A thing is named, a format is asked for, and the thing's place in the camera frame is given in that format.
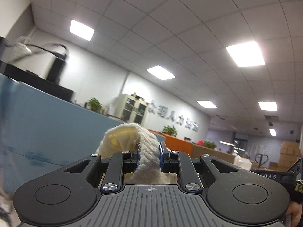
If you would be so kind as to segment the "person's right hand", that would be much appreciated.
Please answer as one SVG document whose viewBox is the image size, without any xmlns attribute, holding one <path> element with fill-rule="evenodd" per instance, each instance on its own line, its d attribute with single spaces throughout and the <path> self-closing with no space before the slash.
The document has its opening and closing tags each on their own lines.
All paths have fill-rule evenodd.
<svg viewBox="0 0 303 227">
<path fill-rule="evenodd" d="M 290 202 L 286 215 L 291 215 L 291 227 L 296 227 L 302 216 L 302 205 L 296 202 Z"/>
</svg>

